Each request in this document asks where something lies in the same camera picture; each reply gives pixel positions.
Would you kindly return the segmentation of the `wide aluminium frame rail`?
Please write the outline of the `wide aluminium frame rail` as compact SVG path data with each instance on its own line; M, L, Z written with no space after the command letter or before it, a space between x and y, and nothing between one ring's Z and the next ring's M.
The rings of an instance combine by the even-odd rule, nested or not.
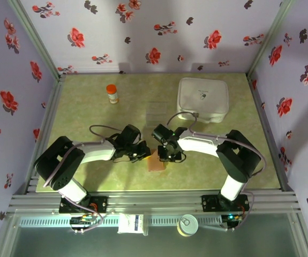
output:
M218 195L218 190L92 192L92 196L108 198L107 214L201 214L203 195ZM252 214L300 213L301 207L294 192L253 190L248 193ZM7 214L57 214L61 196L58 193L27 193L14 195Z

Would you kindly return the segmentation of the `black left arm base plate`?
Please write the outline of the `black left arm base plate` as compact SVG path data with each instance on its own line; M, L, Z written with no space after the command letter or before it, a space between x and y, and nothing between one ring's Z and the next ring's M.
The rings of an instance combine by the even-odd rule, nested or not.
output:
M67 198L61 198L59 205L60 214L88 213L86 208L97 211L101 214L106 213L108 206L107 196L87 195L79 203L71 203Z

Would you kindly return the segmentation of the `brown leather card holder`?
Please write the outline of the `brown leather card holder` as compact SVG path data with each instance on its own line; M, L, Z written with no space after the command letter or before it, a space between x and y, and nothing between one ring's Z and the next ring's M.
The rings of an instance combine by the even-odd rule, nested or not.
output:
M151 149L151 155L146 158L146 161L149 172L163 171L166 169L165 163L160 161L157 149Z

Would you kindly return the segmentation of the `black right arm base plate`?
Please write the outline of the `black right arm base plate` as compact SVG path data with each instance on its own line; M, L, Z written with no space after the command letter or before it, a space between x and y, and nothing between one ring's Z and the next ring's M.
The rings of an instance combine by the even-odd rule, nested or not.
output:
M233 201L226 199L221 194L202 195L201 205L203 212L236 212L250 209L249 201L245 194L240 194Z

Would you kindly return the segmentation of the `white packet with blue print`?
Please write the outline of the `white packet with blue print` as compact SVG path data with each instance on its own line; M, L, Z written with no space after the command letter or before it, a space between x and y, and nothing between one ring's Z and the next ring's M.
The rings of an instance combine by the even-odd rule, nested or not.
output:
M140 214L120 214L117 232L144 234L144 216Z

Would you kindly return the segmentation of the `orange-capped pill bottle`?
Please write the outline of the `orange-capped pill bottle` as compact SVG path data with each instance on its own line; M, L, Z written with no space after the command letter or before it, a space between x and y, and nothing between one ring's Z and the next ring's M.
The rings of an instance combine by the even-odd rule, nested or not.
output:
M106 86L106 91L108 94L108 98L111 104L116 104L119 101L118 94L117 94L117 88L113 84L109 84Z

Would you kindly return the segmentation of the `tin can with pull tab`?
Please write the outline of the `tin can with pull tab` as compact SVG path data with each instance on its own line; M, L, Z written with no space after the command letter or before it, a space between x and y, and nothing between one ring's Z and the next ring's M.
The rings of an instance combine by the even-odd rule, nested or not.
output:
M177 231L183 237L190 237L198 231L198 220L190 214L183 215L177 222Z

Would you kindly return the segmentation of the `white zip pouch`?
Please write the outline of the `white zip pouch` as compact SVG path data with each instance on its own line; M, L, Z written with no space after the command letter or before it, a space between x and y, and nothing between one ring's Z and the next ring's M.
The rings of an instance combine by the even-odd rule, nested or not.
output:
M179 82L177 112L180 119L192 119L197 113L202 123L220 123L229 110L228 85L222 80L183 78Z

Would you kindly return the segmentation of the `aluminium side frame rail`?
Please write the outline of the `aluminium side frame rail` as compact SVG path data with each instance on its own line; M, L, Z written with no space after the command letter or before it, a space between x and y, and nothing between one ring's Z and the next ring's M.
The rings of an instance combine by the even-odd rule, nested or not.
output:
M265 110L261 107L261 104L263 103L263 101L261 100L258 91L253 88L251 77L248 74L245 74L245 75L246 75L248 84L250 86L253 100L256 105L256 109L257 109L257 112L260 118L262 129L264 131L264 135L265 135L266 142L267 142L268 149L269 149L269 154L274 164L275 173L276 173L277 179L280 184L279 189L285 192L293 192L293 189L288 184L288 178L287 178L286 172L284 171L284 166L278 157L279 150L276 146L274 136L272 134L272 130L268 122L267 115L265 113Z
M53 89L51 91L50 98L48 100L47 107L44 113L42 125L40 127L40 133L35 143L34 152L29 164L24 194L36 192L36 187L39 181L39 175L37 174L37 171L34 169L34 163L41 156L41 154L47 149L47 145L51 134L51 129L55 120L65 78L66 75L61 75L59 77L59 80L54 83Z

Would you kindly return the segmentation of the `aluminium corner post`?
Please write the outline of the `aluminium corner post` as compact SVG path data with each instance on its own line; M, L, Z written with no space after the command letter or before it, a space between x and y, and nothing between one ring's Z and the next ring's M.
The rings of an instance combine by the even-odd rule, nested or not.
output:
M287 16L287 13L289 12L290 8L294 5L296 0L282 0L281 5L279 7L279 10L265 36L265 39L263 40L263 43L261 47L259 48L258 53L256 54L249 71L246 73L246 78L248 81L251 80L251 75L253 75L255 68L257 67L258 63L260 62L262 56L264 55L264 52L268 48L268 45L273 40L273 38L278 33L278 30L280 29L284 19Z
M38 32L36 31L30 17L25 11L20 0L7 0L10 7L13 9L14 13L16 14L17 18L19 19L20 23L22 24L24 30L26 31L27 35L29 36L32 44L35 46L38 54L46 64L47 68L51 72L52 76L55 80L60 81L61 75L56 70L54 62L50 57L46 47L44 46Z

